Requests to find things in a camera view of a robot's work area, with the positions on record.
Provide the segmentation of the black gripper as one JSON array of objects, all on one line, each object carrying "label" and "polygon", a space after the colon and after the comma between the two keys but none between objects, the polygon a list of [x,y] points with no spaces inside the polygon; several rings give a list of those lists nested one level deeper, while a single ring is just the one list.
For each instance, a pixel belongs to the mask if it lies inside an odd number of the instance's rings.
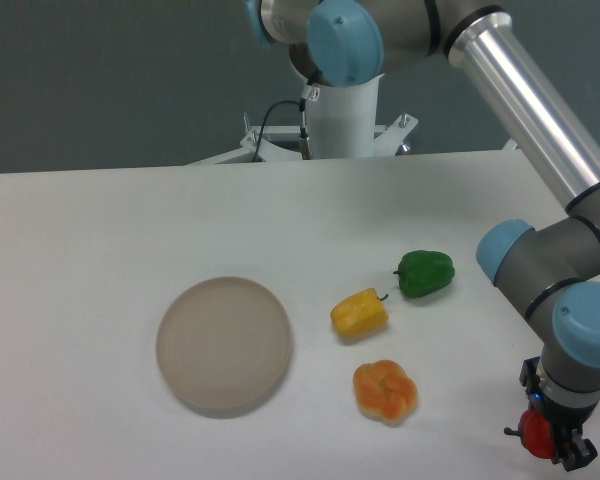
[{"label": "black gripper", "polygon": [[590,465],[597,458],[597,449],[583,437],[587,420],[584,395],[556,383],[545,372],[539,357],[523,361],[519,381],[528,407],[548,423],[551,439],[556,442],[555,463],[565,471]]}]

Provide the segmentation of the silver and grey robot arm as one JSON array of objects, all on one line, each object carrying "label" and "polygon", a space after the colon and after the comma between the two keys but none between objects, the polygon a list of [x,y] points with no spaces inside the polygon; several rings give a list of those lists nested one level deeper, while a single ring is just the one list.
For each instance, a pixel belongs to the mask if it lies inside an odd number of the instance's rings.
[{"label": "silver and grey robot arm", "polygon": [[310,83],[353,87],[442,53],[463,70],[566,212],[537,230],[492,228],[476,258],[542,341],[520,374],[514,435],[568,471],[597,455],[583,426],[600,401],[600,147],[512,31],[497,1],[249,1],[264,45],[285,44]]}]

